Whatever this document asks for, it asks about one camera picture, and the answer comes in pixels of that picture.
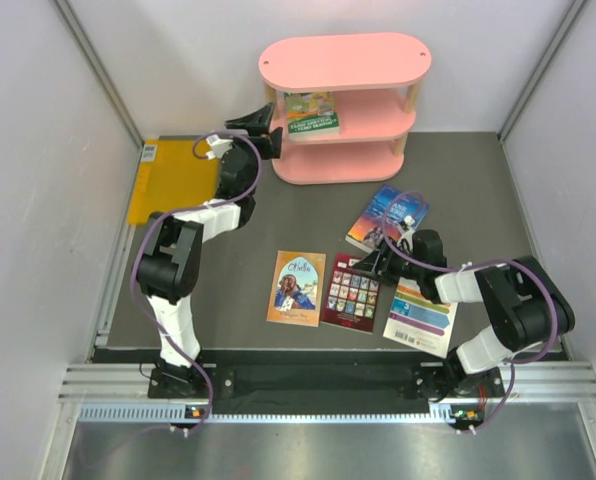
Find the orange Othello book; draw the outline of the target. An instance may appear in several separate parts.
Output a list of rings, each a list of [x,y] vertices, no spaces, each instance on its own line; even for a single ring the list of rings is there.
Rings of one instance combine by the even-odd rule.
[[[324,253],[279,251],[266,320],[277,324],[318,327],[325,265]]]

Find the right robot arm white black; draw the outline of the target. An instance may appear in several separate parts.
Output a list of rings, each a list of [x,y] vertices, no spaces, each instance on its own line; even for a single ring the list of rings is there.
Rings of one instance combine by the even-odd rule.
[[[482,373],[533,345],[550,349],[575,326],[573,308],[535,257],[450,269],[434,230],[415,232],[409,250],[384,239],[352,269],[389,286],[412,280],[422,297],[436,305],[484,305],[490,325],[443,361],[441,385],[459,396],[476,389]]]

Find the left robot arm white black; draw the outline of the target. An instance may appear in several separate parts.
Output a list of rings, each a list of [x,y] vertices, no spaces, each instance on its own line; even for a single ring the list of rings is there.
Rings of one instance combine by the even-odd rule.
[[[254,212],[262,163],[278,158],[282,150],[283,130],[272,125],[275,112],[276,103],[270,101],[226,121],[223,131],[202,136],[208,145],[204,159],[219,163],[213,198],[149,217],[132,266],[130,291],[146,298],[146,314],[161,340],[150,374],[151,398],[193,398],[212,391],[208,374],[197,362],[201,346],[193,326],[192,291],[204,243],[243,227]]]

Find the green Treehouse book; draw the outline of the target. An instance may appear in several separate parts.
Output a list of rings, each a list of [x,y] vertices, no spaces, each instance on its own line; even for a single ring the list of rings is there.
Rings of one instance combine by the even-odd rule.
[[[284,103],[290,139],[311,139],[340,133],[332,92],[285,93]]]

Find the dark red book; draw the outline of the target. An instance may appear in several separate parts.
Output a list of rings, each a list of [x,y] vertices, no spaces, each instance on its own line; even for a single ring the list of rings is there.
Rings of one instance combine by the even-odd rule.
[[[359,261],[359,257],[349,254],[335,255],[320,321],[330,326],[371,334],[380,283],[353,270]]]

